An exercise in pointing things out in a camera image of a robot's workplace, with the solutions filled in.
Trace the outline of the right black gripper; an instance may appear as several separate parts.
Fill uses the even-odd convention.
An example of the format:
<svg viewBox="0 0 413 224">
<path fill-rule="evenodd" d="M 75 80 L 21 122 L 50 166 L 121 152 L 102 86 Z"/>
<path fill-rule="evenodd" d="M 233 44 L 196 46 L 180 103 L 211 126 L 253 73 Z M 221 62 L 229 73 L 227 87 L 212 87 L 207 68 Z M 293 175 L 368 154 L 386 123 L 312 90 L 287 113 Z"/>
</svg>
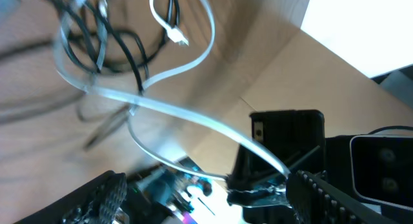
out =
<svg viewBox="0 0 413 224">
<path fill-rule="evenodd" d="M 253 112 L 252 137 L 277 156 L 292 174 L 307 171 L 335 185 L 348 164 L 350 136 L 325 137 L 318 110 Z M 287 179 L 245 147 L 237 152 L 227 179 L 227 201 L 243 208 L 247 223 L 298 223 L 286 197 Z"/>
</svg>

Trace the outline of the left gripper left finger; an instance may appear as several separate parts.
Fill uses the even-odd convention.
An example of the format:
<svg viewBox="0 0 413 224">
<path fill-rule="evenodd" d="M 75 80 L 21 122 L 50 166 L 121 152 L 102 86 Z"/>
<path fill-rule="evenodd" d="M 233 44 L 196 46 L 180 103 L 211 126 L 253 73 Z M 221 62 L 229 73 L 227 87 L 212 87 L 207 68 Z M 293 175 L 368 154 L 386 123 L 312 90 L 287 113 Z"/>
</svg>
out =
<svg viewBox="0 0 413 224">
<path fill-rule="evenodd" d="M 112 223 L 126 193 L 126 174 L 108 170 L 16 223 Z"/>
</svg>

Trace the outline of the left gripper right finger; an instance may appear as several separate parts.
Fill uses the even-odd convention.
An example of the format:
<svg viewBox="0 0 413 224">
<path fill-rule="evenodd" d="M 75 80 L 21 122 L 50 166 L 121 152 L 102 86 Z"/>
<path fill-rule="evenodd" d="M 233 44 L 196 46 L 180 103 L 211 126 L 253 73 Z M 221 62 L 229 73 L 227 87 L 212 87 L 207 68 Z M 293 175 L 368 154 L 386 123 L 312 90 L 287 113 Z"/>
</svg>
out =
<svg viewBox="0 0 413 224">
<path fill-rule="evenodd" d="M 396 224 L 307 171 L 289 175 L 286 197 L 302 224 Z"/>
</svg>

